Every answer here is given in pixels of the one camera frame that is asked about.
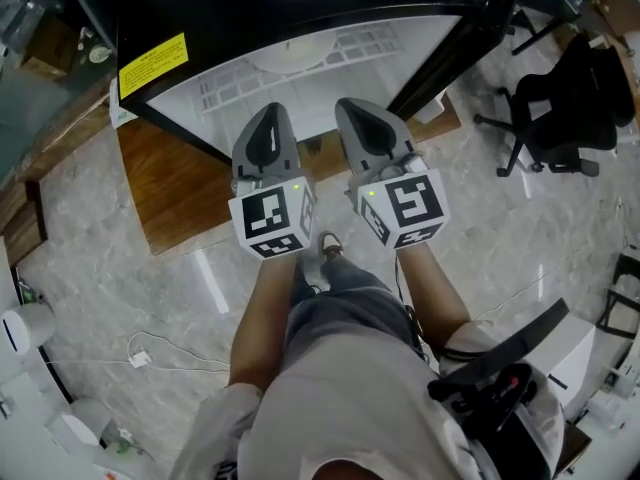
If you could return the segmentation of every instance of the white box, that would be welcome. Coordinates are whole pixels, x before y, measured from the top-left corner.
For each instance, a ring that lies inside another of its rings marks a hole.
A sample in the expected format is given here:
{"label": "white box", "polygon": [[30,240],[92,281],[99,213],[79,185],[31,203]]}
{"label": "white box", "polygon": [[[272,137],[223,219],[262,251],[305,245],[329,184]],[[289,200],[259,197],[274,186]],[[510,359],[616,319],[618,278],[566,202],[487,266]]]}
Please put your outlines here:
{"label": "white box", "polygon": [[361,186],[358,213],[388,249],[428,240],[451,218],[437,169]]}
{"label": "white box", "polygon": [[240,245],[261,260],[309,247],[315,197],[301,176],[229,201]]}

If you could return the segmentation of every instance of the marble floor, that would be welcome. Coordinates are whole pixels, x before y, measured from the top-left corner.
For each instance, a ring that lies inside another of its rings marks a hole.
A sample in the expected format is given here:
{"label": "marble floor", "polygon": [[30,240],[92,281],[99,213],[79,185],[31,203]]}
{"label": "marble floor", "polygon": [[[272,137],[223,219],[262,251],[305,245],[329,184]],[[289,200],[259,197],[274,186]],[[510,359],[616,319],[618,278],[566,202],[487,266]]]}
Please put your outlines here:
{"label": "marble floor", "polygon": [[[477,128],[473,114],[495,114],[492,87],[513,89],[521,76],[545,73],[558,58],[544,41],[514,58],[512,41],[507,38],[450,88],[463,128],[421,145],[430,167],[442,173],[452,210],[431,246],[473,317],[516,328],[564,297],[576,315],[594,321],[617,254],[640,240],[640,148],[620,146],[617,157],[595,154],[601,162],[595,179],[518,168],[510,178],[497,178],[507,154],[504,134]],[[317,185],[316,232],[336,231],[351,259],[393,286],[393,256],[353,213],[343,195],[347,178]],[[58,331],[46,347],[53,359],[126,359],[129,337],[141,330],[202,357],[228,359],[258,269],[229,224],[151,256],[111,129],[60,164],[41,190],[50,239],[20,264],[20,272],[56,314]],[[309,277],[321,282],[318,261],[307,256]],[[603,365],[619,346],[620,340],[598,334],[588,389],[602,379]],[[133,343],[134,350],[143,347],[158,364],[217,368],[144,336]],[[227,379],[224,373],[99,362],[57,369],[74,396],[102,400],[117,426],[166,469],[199,401]]]}

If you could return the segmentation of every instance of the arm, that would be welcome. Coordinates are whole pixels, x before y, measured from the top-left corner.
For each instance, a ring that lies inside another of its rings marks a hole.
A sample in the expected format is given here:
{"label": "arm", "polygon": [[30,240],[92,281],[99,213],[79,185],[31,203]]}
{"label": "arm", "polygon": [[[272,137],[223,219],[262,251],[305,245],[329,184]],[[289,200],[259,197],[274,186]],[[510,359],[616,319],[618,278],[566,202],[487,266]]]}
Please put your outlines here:
{"label": "arm", "polygon": [[398,251],[416,317],[428,345],[443,348],[469,312],[426,243]]}
{"label": "arm", "polygon": [[231,346],[229,385],[263,392],[280,371],[297,254],[264,261]]}

